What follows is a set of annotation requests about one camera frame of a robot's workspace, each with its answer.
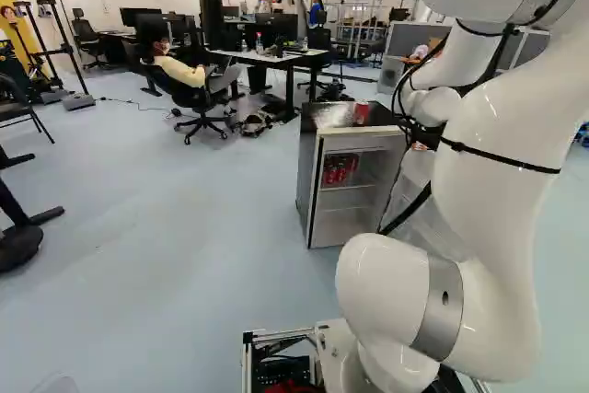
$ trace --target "trash bin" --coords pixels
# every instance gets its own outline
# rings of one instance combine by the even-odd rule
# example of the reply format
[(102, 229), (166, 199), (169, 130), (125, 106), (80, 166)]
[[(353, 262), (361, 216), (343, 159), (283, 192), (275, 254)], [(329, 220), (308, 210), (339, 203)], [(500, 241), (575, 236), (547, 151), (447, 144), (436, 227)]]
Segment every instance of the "trash bin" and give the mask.
[(403, 68), (403, 62), (397, 57), (385, 55), (376, 90), (383, 94), (392, 94), (397, 82), (403, 75)]

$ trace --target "person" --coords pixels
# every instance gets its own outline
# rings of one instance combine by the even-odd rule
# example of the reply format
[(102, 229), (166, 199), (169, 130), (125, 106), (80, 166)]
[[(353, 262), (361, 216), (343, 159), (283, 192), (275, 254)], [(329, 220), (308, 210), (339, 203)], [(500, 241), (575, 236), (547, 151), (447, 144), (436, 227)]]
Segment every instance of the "person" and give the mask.
[(323, 0), (313, 0), (313, 5), (309, 11), (309, 25), (316, 25), (318, 23), (317, 12), (325, 11)]
[(0, 8), (0, 15), (10, 24), (17, 23), (17, 12), (12, 6), (3, 5)]
[(272, 6), (272, 12), (273, 13), (282, 13), (284, 11), (284, 5), (283, 5), (283, 0), (276, 0), (276, 2), (274, 2), (274, 5)]
[(428, 44), (419, 45), (413, 50), (413, 54), (409, 56), (409, 60), (420, 61), (423, 59), (433, 48), (438, 46), (438, 44), (442, 41), (442, 39), (438, 39), (435, 37), (431, 37), (428, 41)]
[(284, 14), (296, 14), (295, 0), (286, 0), (283, 12)]
[[(203, 87), (205, 85), (207, 73), (211, 68), (202, 64), (191, 67), (170, 57), (168, 55), (170, 43), (167, 28), (145, 25), (140, 28), (138, 37), (141, 45), (142, 64), (157, 65), (174, 80), (189, 87)], [(211, 94), (230, 87), (233, 82), (237, 81), (242, 69), (241, 64), (232, 64), (225, 69), (223, 75), (210, 78), (209, 91)]]

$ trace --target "office chair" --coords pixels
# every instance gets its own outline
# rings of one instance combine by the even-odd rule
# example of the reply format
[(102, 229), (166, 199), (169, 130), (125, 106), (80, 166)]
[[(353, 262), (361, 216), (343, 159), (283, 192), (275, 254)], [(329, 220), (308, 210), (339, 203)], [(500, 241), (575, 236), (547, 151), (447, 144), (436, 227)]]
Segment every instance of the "office chair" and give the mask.
[(12, 121), (0, 126), (0, 128), (22, 123), (23, 121), (33, 120), (33, 123), (35, 123), (35, 126), (37, 127), (37, 131), (41, 133), (42, 130), (45, 135), (47, 135), (47, 138), (49, 138), (49, 141), (52, 144), (55, 144), (55, 140), (50, 136), (47, 128), (45, 128), (45, 125), (31, 106), (29, 98), (18, 86), (17, 82), (8, 75), (0, 74), (0, 90), (4, 91), (7, 98), (12, 98), (10, 101), (0, 103), (0, 122), (11, 121), (28, 116), (27, 119)]
[(82, 8), (73, 8), (72, 12), (75, 17), (75, 19), (72, 20), (72, 27), (74, 27), (75, 32), (75, 43), (80, 50), (96, 59), (94, 62), (82, 65), (82, 67), (84, 69), (90, 69), (94, 66), (98, 66), (99, 68), (109, 67), (109, 64), (102, 62), (98, 58), (100, 55), (104, 54), (104, 47), (100, 40), (100, 36), (94, 32), (90, 22), (82, 18), (84, 16), (84, 10), (82, 10)]
[[(321, 65), (321, 70), (329, 68), (331, 66), (332, 60), (334, 59), (335, 50), (331, 45), (331, 30), (327, 28), (323, 28), (325, 23), (327, 22), (327, 13), (325, 11), (318, 11), (317, 12), (317, 19), (318, 19), (318, 27), (317, 28), (307, 28), (306, 36), (308, 40), (308, 46), (314, 50), (326, 50), (329, 53), (326, 54), (324, 57), (324, 63)], [(311, 85), (311, 82), (302, 82), (297, 83), (296, 88), (300, 89), (301, 86)], [(322, 89), (326, 90), (329, 86), (327, 83), (317, 81), (317, 86)], [(345, 85), (343, 84), (343, 68), (340, 63), (340, 91), (345, 89)]]
[(200, 114), (200, 118), (176, 123), (174, 130), (179, 130), (182, 126), (192, 126), (194, 128), (184, 137), (184, 144), (191, 143), (191, 137), (196, 134), (201, 128), (211, 128), (221, 134), (223, 140), (227, 139), (227, 133), (218, 128), (214, 124), (216, 122), (225, 122), (228, 124), (227, 117), (208, 117), (206, 113), (217, 105), (226, 104), (222, 102), (218, 96), (212, 96), (208, 87), (208, 77), (204, 87), (189, 87), (188, 85), (179, 82), (170, 77), (166, 72), (157, 65), (145, 64), (145, 72), (158, 87), (172, 96), (172, 101), (181, 108), (191, 108), (194, 112)]

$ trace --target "yellow shirt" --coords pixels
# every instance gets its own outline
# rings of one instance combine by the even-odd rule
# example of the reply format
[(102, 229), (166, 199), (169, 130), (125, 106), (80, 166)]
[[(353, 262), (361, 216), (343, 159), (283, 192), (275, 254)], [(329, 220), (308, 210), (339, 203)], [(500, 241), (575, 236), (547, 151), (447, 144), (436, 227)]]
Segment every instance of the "yellow shirt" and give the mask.
[(178, 80), (189, 87), (204, 86), (206, 74), (202, 66), (191, 68), (187, 64), (167, 55), (154, 57), (154, 64), (161, 67), (174, 80)]

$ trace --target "woman sitting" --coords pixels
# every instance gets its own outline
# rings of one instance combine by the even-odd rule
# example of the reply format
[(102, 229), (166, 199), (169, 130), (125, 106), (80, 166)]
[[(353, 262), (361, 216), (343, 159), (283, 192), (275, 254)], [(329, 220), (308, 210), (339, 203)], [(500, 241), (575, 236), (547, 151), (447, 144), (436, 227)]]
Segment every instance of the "woman sitting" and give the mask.
[[(210, 68), (205, 68), (202, 64), (193, 68), (167, 55), (170, 48), (167, 29), (160, 29), (160, 27), (142, 28), (140, 34), (139, 40), (144, 53), (141, 57), (143, 64), (159, 66), (171, 78), (189, 87), (203, 87), (205, 85)], [(221, 76), (210, 78), (209, 91), (211, 94), (230, 87), (233, 82), (237, 81), (242, 69), (242, 65), (232, 64), (225, 69)]]

